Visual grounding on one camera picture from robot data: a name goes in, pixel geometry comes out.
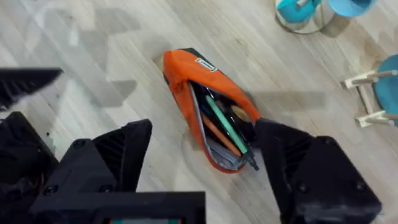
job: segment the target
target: pencil case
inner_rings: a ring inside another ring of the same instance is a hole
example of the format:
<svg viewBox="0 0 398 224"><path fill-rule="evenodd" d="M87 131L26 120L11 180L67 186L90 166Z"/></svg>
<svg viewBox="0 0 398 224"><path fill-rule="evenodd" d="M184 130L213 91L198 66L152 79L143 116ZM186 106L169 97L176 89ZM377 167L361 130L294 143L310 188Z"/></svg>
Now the pencil case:
<svg viewBox="0 0 398 224"><path fill-rule="evenodd" d="M243 91L193 48L165 52L163 68L170 92L211 165L233 174L249 162L257 170L253 124L260 114Z"/></svg>

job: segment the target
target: green pen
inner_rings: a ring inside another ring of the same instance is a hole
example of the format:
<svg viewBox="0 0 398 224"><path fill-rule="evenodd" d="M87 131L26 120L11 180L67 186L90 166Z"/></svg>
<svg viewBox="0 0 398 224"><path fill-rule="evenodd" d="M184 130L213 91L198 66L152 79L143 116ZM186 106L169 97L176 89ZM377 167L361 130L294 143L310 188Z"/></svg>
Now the green pen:
<svg viewBox="0 0 398 224"><path fill-rule="evenodd" d="M246 146L243 144L241 138L238 136L238 134L236 134L235 130L225 118L223 112L221 112L221 110L218 108L212 97L206 95L206 101L210 105L214 113L217 115L218 119L221 121L221 124L223 124L226 132L231 137L232 141L236 144L238 149L242 152L242 154L247 153L248 149L246 149Z"/></svg>

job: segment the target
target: blue cup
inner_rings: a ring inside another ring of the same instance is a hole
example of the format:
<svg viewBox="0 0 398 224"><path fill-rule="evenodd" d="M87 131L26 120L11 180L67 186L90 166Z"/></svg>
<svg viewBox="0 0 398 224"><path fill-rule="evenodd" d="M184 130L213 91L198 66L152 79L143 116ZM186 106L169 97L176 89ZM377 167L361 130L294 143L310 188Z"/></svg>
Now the blue cup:
<svg viewBox="0 0 398 224"><path fill-rule="evenodd" d="M355 17L364 14L376 0L329 0L329 6L339 15Z"/></svg>

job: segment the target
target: white label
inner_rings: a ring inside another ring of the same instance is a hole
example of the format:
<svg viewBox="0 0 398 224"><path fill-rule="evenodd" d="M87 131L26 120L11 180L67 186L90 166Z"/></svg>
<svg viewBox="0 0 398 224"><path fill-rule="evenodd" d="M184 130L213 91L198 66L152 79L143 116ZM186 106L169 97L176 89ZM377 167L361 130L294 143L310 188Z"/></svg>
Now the white label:
<svg viewBox="0 0 398 224"><path fill-rule="evenodd" d="M211 72L215 72L217 71L217 68L210 65L207 61L203 60L202 58L197 58L195 60L197 63L199 63L201 66L207 68L208 70L210 70Z"/></svg>

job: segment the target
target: teal object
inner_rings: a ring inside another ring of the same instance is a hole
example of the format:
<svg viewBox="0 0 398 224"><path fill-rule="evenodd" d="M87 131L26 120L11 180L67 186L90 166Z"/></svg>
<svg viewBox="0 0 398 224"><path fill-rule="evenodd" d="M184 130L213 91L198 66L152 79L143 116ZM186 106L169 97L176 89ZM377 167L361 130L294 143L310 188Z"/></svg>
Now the teal object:
<svg viewBox="0 0 398 224"><path fill-rule="evenodd" d="M398 70L398 54L385 59L377 72ZM374 92L381 107L388 114L398 114L398 76L382 77L374 84Z"/></svg>
<svg viewBox="0 0 398 224"><path fill-rule="evenodd" d="M169 220L169 224L178 224L178 220Z"/></svg>
<svg viewBox="0 0 398 224"><path fill-rule="evenodd" d="M329 6L344 17L355 17L364 14L376 0L329 0Z"/></svg>
<svg viewBox="0 0 398 224"><path fill-rule="evenodd" d="M238 136L238 134L236 134L235 130L232 128L231 124L225 118L223 112L221 112L221 110L218 108L212 97L206 95L206 101L210 105L214 113L217 115L217 118L221 121L221 124L223 124L226 132L231 137L232 141L235 143L238 149L242 152L242 154L247 153L248 149L246 149L246 146L243 144L241 138Z"/></svg>
<svg viewBox="0 0 398 224"><path fill-rule="evenodd" d="M282 0L276 6L280 16L289 23L305 22L307 19L311 18L315 13L315 9L321 3L321 0L309 0L302 7L297 7L296 3L297 0Z"/></svg>

